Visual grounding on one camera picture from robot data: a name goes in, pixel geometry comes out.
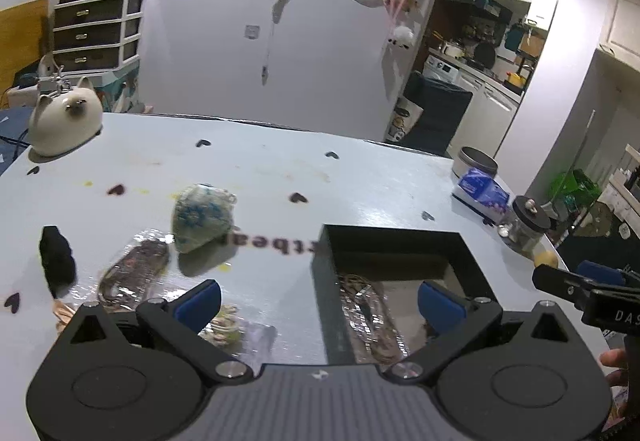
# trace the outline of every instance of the plastic wrapper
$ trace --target plastic wrapper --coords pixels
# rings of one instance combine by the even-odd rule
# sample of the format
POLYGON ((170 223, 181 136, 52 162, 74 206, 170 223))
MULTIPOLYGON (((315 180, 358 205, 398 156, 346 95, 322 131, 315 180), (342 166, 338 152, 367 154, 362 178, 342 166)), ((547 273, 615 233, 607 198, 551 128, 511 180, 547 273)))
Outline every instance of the plastic wrapper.
POLYGON ((101 277, 79 273, 78 283, 69 291, 71 302, 98 300, 108 311, 132 311, 152 296, 152 287, 169 261, 171 242, 171 234, 153 228, 136 234, 101 277))
POLYGON ((369 356, 363 356, 361 349, 355 349, 357 361, 374 361, 388 367, 407 357, 408 350, 386 307, 382 288, 355 275, 342 275, 339 281, 342 311, 347 323, 373 358, 371 360, 369 356))
MULTIPOLYGON (((186 293, 165 284, 164 291, 154 296, 171 301, 186 293)), ((271 347, 278 336, 275 327, 243 318, 241 305, 223 304, 220 312, 207 324, 199 336, 219 347, 227 354, 238 358, 258 374, 263 363, 271 362, 271 347)))

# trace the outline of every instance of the white plush toy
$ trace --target white plush toy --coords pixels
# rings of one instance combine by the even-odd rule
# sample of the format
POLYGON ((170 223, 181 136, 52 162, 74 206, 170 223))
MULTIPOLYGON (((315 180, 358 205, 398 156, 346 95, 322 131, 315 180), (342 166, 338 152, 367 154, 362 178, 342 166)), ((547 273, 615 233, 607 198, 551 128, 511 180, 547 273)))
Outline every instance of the white plush toy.
POLYGON ((395 46, 409 49, 414 45, 414 32, 405 25, 399 25, 391 33, 389 42, 395 46))

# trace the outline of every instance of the white drawer unit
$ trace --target white drawer unit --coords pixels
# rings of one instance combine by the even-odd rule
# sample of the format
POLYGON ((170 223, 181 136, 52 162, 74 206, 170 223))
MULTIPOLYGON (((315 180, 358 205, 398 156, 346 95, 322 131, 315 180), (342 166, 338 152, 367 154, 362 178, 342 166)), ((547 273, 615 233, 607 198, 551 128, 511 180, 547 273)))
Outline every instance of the white drawer unit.
POLYGON ((525 18, 527 25, 549 31, 558 0, 532 0, 525 18))
POLYGON ((471 91, 473 97, 447 147, 447 153, 456 157, 462 147, 472 146, 494 157, 509 130, 518 104, 465 72, 460 75, 458 85, 471 91))
POLYGON ((54 11, 54 60, 65 72, 118 69, 138 59, 143 0, 77 0, 54 11))

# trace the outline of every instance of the cookware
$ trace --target cookware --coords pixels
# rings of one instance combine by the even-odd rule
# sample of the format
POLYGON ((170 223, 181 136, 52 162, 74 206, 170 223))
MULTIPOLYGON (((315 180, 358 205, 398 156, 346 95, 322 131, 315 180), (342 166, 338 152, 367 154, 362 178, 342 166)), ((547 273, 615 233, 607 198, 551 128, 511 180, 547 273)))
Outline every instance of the cookware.
POLYGON ((465 55, 465 49, 461 44, 445 42, 442 53, 452 58, 462 58, 465 55))
POLYGON ((498 173, 498 164, 494 158, 487 156, 477 148, 464 146, 453 160, 453 173, 458 177, 462 177, 472 167, 489 174, 491 177, 495 177, 498 173))
POLYGON ((520 76, 515 72, 507 72, 507 78, 510 84, 515 85, 516 87, 519 87, 519 88, 524 87, 524 82, 526 81, 526 78, 524 78, 524 76, 520 76))

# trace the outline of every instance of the kitchen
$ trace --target kitchen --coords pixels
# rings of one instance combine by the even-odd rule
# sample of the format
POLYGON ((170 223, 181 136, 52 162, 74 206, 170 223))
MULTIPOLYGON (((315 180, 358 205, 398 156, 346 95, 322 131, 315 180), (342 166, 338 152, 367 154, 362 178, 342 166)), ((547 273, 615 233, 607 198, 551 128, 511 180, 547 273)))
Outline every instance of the kitchen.
POLYGON ((414 62, 422 75, 413 73, 399 99, 388 140, 450 157, 472 146, 495 157, 533 78, 557 2, 435 0, 414 62), (445 106, 450 100, 437 106, 434 80, 458 98, 455 110, 445 106), (402 117, 403 109, 415 114, 426 103, 436 113, 431 126, 446 120, 437 137, 424 129, 424 116, 402 117))

